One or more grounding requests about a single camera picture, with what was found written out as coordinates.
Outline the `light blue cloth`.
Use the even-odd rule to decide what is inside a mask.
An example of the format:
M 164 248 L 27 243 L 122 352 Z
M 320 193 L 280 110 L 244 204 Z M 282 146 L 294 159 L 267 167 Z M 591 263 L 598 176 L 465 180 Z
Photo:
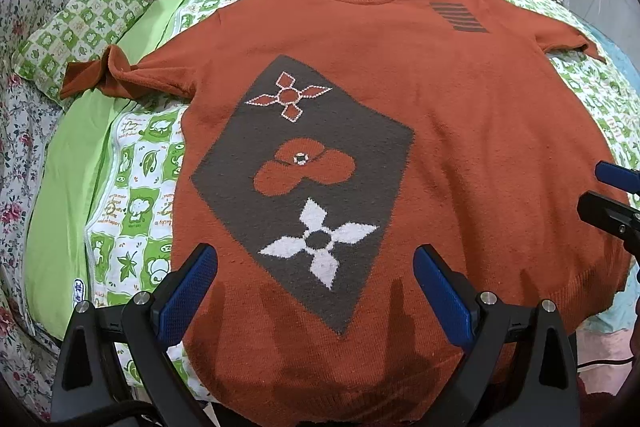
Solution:
M 598 126 L 612 148 L 617 165 L 639 169 L 639 71 L 627 54 L 593 24 L 582 20 L 608 54 L 608 66 L 597 65 L 600 74 L 599 94 L 591 95 L 596 106 Z M 636 321 L 636 300 L 639 298 L 638 263 L 631 268 L 622 291 L 617 291 L 613 304 L 590 319 L 589 328 L 600 333 L 632 329 Z

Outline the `green checkered pillow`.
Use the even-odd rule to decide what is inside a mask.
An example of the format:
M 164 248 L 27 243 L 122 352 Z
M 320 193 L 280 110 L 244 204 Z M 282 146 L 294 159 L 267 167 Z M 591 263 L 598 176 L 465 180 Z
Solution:
M 32 82 L 49 100 L 61 98 L 66 67 L 99 58 L 144 14 L 150 0 L 70 0 L 49 23 L 26 38 L 11 60 L 15 75 Z

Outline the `floral pattern blanket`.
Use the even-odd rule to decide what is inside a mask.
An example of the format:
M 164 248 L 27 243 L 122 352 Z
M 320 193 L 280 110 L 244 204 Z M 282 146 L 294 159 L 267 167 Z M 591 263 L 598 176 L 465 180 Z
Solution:
M 29 315 L 24 256 L 47 146 L 63 111 L 14 74 L 11 57 L 67 1 L 1 0 L 1 408 L 16 425 L 50 418 L 58 347 Z

